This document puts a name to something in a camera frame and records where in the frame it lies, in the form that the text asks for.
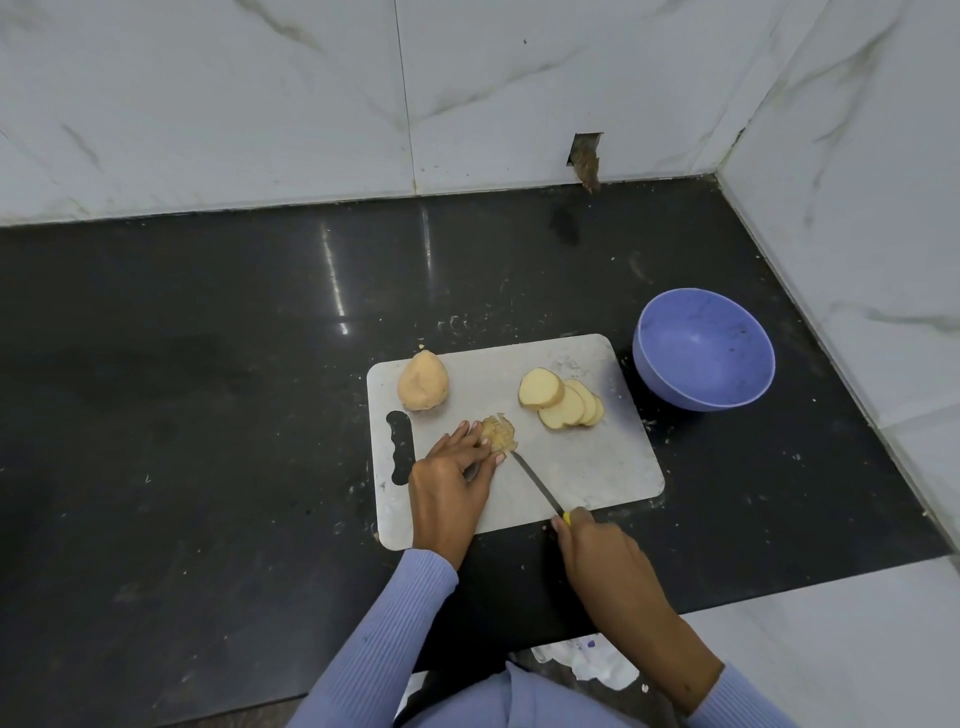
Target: left hand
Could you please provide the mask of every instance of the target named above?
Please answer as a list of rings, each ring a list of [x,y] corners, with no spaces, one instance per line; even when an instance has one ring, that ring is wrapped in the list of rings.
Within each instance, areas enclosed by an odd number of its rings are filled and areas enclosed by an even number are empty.
[[[410,509],[414,548],[440,554],[459,569],[490,496],[490,483],[502,452],[491,453],[490,441],[480,442],[480,423],[463,421],[444,435],[410,471]],[[480,463],[470,482],[464,471]]]

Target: potato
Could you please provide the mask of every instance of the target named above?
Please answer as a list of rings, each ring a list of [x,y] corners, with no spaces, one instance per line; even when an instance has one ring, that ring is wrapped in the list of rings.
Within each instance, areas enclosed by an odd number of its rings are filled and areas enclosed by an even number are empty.
[[[564,398],[559,404],[540,410],[540,421],[550,429],[562,429],[576,425],[584,416],[584,398],[573,387],[564,385]]]
[[[593,398],[597,402],[597,411],[592,418],[584,422],[584,425],[586,425],[587,427],[593,427],[594,425],[596,425],[598,422],[600,422],[603,419],[603,416],[606,413],[606,410],[603,407],[603,400],[601,400],[596,395],[593,395]]]
[[[590,390],[584,386],[582,381],[577,379],[564,379],[564,384],[573,388],[584,401],[584,414],[577,425],[585,425],[587,420],[592,420],[593,415],[597,413],[597,399]]]
[[[449,393],[450,377],[444,363],[426,349],[410,360],[396,384],[396,394],[409,410],[436,407]]]
[[[490,440],[490,452],[513,452],[516,449],[514,424],[503,416],[503,412],[497,412],[496,417],[485,417],[482,425],[480,438]]]
[[[549,369],[538,367],[523,375],[516,396],[524,407],[552,407],[564,398],[564,383]]]

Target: person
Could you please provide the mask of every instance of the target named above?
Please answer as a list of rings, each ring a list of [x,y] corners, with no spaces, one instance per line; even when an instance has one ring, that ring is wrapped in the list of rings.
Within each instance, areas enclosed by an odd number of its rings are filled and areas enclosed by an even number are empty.
[[[503,453],[491,453],[479,423],[463,422],[410,473],[413,547],[337,653],[288,728],[390,726],[434,617],[457,586]],[[464,471],[478,466],[471,480]],[[650,561],[612,523],[578,508],[552,525],[566,575],[597,629],[656,683],[694,728],[792,726],[791,720],[724,665],[671,609]],[[603,726],[636,721],[506,664],[413,716],[434,726]]]

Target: cutting board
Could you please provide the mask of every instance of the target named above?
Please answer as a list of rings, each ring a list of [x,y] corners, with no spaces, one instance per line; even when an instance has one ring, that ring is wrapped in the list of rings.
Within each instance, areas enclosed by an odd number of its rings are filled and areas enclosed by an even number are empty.
[[[663,472],[606,336],[453,352],[440,359],[450,375],[450,395],[424,412],[405,412],[396,395],[396,382],[409,359],[380,362],[367,372],[377,530],[386,548],[409,548],[413,543],[408,487],[393,482],[395,445],[388,422],[392,412],[409,416],[418,459],[462,420],[483,420],[502,412],[516,428],[517,451],[567,510],[581,505],[588,510],[606,508],[663,491]],[[520,380],[535,367],[546,367],[562,379],[580,379],[603,400],[604,419],[594,427],[544,427],[537,413],[516,399]],[[552,515],[537,486],[508,456],[493,478],[477,533],[545,521]]]

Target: bowl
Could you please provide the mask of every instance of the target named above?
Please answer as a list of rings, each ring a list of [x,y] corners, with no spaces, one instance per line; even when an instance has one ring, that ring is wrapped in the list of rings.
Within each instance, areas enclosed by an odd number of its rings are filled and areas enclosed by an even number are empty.
[[[776,369],[770,337],[750,312],[702,288],[675,288],[646,304],[634,364],[654,394],[694,412],[749,404]]]

